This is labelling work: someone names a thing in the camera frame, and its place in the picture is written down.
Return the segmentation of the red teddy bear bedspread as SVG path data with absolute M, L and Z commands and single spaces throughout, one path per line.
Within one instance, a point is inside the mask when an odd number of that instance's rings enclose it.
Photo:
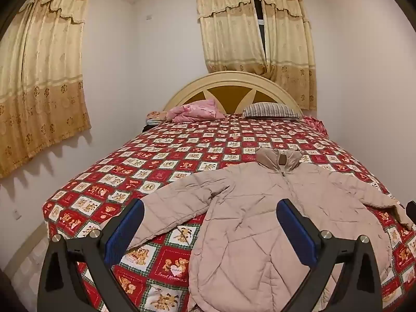
M 227 115 L 220 120 L 168 122 L 131 139 L 58 190 L 43 208 L 50 240 L 57 234 L 64 239 L 86 237 L 94 229 L 102 230 L 132 199 L 143 202 L 146 195 L 194 173 L 253 162 L 261 148 L 299 151 L 302 163 L 353 175 L 394 199 L 355 157 L 301 120 Z M 136 249 L 129 246 L 111 272 L 137 311 L 203 311 L 190 306 L 187 270 L 174 274 L 169 268 L 173 262 L 189 263 L 190 246 L 174 241 L 173 232 Z M 342 267 L 334 266 L 312 311 L 325 311 Z M 78 262 L 77 269 L 94 308 L 108 311 L 87 265 Z M 415 310 L 415 283 L 382 311 L 401 310 Z

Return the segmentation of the white wall socket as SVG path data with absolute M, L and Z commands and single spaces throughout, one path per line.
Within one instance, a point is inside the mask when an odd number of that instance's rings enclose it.
M 13 217 L 14 217 L 15 220 L 19 220 L 19 219 L 21 219 L 22 215 L 17 209 L 15 209 L 13 211 Z

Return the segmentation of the striped pillow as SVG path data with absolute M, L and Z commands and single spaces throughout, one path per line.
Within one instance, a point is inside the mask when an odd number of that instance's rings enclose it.
M 252 103 L 243 110 L 243 116 L 246 118 L 302 119 L 302 114 L 299 114 L 287 105 L 273 102 Z

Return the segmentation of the window left gold curtain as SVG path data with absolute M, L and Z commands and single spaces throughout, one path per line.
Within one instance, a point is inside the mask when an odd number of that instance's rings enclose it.
M 255 0 L 197 0 L 197 17 L 210 73 L 266 73 Z

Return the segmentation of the cream arched wooden headboard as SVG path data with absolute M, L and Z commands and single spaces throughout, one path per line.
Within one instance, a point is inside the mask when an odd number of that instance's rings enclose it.
M 268 101 L 285 104 L 302 115 L 300 106 L 284 88 L 265 77 L 238 71 L 210 73 L 188 83 L 164 110 L 203 99 L 214 100 L 224 114 L 241 114 L 252 103 Z

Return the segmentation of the floral folded cloth pile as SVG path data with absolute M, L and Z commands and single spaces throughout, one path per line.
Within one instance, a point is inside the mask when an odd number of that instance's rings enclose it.
M 166 111 L 152 111 L 146 115 L 146 125 L 158 126 L 167 121 Z

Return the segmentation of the red cloth at bedside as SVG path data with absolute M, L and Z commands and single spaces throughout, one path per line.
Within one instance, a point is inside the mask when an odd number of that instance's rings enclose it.
M 321 120 L 318 120 L 312 116 L 304 116 L 302 118 L 302 122 L 304 122 L 312 129 L 316 130 L 320 134 L 323 134 L 325 137 L 329 136 L 327 129 L 325 128 L 324 123 Z

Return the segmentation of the window right gold curtain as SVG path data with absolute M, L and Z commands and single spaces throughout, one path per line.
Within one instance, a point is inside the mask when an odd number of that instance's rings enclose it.
M 264 17 L 267 78 L 302 110 L 317 109 L 315 53 L 303 0 L 260 0 Z

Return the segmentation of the window gold curtain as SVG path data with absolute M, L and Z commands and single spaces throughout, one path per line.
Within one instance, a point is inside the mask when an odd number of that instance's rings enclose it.
M 197 17 L 210 73 L 266 73 L 255 0 L 197 0 Z
M 264 17 L 267 78 L 302 110 L 317 109 L 315 53 L 303 0 L 260 0 Z

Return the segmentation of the left wall gold curtain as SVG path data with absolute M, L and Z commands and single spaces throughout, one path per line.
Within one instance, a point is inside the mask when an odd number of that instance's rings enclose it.
M 1 40 L 1 177 L 91 128 L 82 76 L 89 0 L 26 0 Z

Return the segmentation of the beige quilted puffer jacket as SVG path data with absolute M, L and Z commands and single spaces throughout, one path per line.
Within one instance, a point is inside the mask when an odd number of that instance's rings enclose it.
M 277 218 L 289 199 L 320 230 L 370 238 L 393 306 L 415 283 L 415 232 L 404 209 L 355 176 L 301 162 L 299 151 L 258 149 L 253 162 L 203 171 L 143 198 L 145 216 L 130 249 L 173 232 L 190 246 L 190 306 L 203 311 L 281 311 L 307 274 Z

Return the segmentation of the pink folded blanket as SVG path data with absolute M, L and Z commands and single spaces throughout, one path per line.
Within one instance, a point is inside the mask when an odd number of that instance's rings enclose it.
M 184 123 L 224 119 L 214 100 L 200 100 L 176 106 L 166 114 L 167 122 Z

